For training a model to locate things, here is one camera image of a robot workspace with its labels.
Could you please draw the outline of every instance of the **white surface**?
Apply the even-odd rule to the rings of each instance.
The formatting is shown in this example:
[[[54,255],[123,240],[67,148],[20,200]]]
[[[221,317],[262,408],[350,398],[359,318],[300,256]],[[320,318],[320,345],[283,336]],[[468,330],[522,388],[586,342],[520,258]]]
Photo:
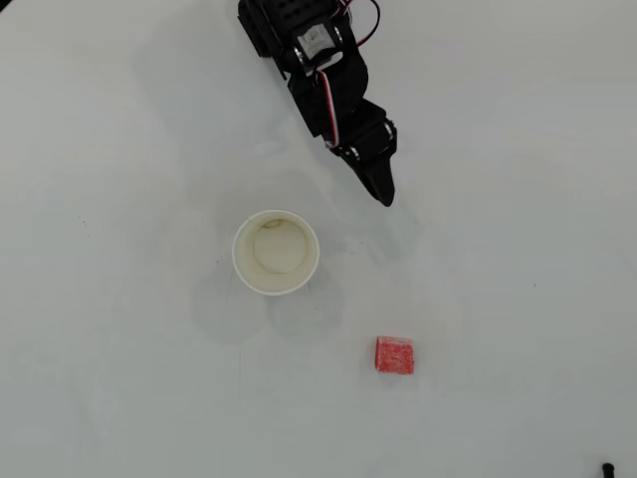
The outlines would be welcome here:
[[[3,476],[637,475],[637,2],[383,7],[388,210],[235,0],[0,14]],[[322,251],[272,300],[230,254],[265,208]]]

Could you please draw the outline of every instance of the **robotic arm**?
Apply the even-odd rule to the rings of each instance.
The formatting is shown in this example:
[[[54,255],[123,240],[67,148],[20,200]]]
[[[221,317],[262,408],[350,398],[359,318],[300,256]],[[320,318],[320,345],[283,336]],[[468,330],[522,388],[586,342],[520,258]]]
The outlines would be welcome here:
[[[356,41],[352,0],[240,0],[239,20],[262,58],[272,58],[310,132],[351,167],[385,206],[394,198],[390,158],[398,132],[386,112],[365,100],[367,67]],[[378,20],[380,8],[376,0]]]

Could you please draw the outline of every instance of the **cup rim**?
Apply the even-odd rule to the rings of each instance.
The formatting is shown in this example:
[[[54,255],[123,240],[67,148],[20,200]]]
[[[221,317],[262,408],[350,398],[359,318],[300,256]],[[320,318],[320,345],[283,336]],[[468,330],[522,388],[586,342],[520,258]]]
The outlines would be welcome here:
[[[299,284],[296,284],[294,287],[292,287],[291,289],[288,289],[286,291],[280,291],[280,292],[268,292],[268,291],[262,291],[261,289],[256,288],[255,286],[253,286],[252,284],[250,284],[245,277],[243,277],[243,274],[241,274],[241,271],[239,270],[239,267],[237,266],[237,257],[236,257],[236,250],[237,250],[237,240],[239,239],[239,235],[241,234],[241,231],[244,230],[244,228],[246,228],[248,226],[248,224],[250,223],[250,221],[258,218],[259,216],[265,215],[265,214],[272,214],[272,213],[285,213],[285,214],[290,214],[291,216],[295,217],[296,219],[298,219],[299,221],[301,221],[305,226],[308,227],[308,229],[310,230],[310,232],[312,232],[312,237],[315,240],[315,244],[317,245],[317,258],[315,260],[315,263],[312,267],[312,271],[308,274],[308,276]],[[297,291],[298,289],[300,289],[301,287],[303,287],[305,284],[307,284],[310,279],[312,278],[312,276],[315,274],[315,272],[317,271],[317,268],[319,267],[319,258],[320,258],[320,246],[319,246],[319,239],[317,237],[317,234],[315,233],[313,227],[308,223],[308,221],[306,221],[303,217],[301,217],[299,214],[296,214],[292,211],[287,211],[285,209],[268,209],[266,211],[261,211],[258,212],[256,214],[253,214],[252,216],[250,216],[248,219],[246,219],[244,221],[244,223],[241,225],[241,227],[237,230],[237,233],[235,234],[235,239],[232,243],[232,264],[234,265],[235,268],[235,272],[237,273],[237,275],[241,278],[241,281],[248,286],[250,289],[252,289],[254,292],[262,294],[264,296],[271,296],[271,297],[276,297],[276,296],[285,296],[286,294],[291,294],[294,291]]]

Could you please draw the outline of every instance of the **white paper cup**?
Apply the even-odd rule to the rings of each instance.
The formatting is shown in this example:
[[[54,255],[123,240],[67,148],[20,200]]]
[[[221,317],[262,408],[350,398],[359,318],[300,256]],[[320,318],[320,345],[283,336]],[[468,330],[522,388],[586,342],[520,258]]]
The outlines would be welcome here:
[[[250,289],[266,296],[283,296],[304,286],[317,270],[319,239],[297,214],[260,212],[237,231],[232,261]]]

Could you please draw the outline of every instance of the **red cube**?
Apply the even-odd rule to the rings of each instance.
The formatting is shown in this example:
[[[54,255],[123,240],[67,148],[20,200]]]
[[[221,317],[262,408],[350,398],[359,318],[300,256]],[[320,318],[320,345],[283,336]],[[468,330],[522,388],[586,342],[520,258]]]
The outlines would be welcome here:
[[[376,369],[385,373],[411,375],[414,372],[414,346],[409,339],[376,339]]]

